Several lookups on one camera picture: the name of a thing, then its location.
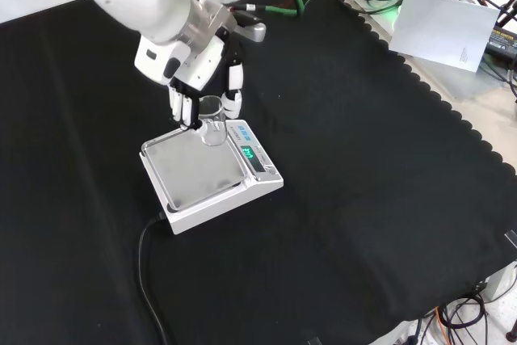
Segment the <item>electronic device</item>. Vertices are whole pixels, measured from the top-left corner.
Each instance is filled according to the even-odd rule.
[[[223,145],[181,129],[147,141],[141,160],[174,234],[281,188],[284,180],[244,120]]]
[[[517,62],[517,35],[500,27],[494,27],[485,53],[500,61],[505,62],[508,66]]]

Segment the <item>clear glass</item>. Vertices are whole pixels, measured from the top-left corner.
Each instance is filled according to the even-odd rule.
[[[217,96],[204,96],[200,99],[200,120],[206,126],[206,133],[201,137],[205,145],[222,145],[226,141],[226,116],[223,102]]]

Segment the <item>black tablecloth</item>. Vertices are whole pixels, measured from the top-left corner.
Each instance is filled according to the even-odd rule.
[[[335,0],[266,22],[243,117],[285,187],[153,231],[177,344],[366,344],[511,261],[515,170],[469,123]],[[137,42],[90,0],[0,27],[2,343],[158,341],[132,271],[159,210],[138,151],[172,124]]]

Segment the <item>green digital display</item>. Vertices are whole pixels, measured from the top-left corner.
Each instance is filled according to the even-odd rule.
[[[244,158],[246,158],[246,160],[251,164],[255,171],[257,171],[258,173],[266,172],[264,170],[264,166],[262,166],[262,163],[259,161],[259,157],[257,157],[257,154],[253,151],[253,149],[250,146],[242,145],[241,150],[242,154],[244,155]]]

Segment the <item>robotic hand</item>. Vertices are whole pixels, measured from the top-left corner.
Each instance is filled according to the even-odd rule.
[[[223,6],[238,0],[94,1],[124,26],[141,33],[135,66],[146,77],[168,86],[172,116],[183,129],[200,126],[199,98],[221,62],[228,72],[222,97],[225,113],[231,119],[238,117],[244,74],[230,34],[258,42],[266,34],[259,19],[236,19]]]

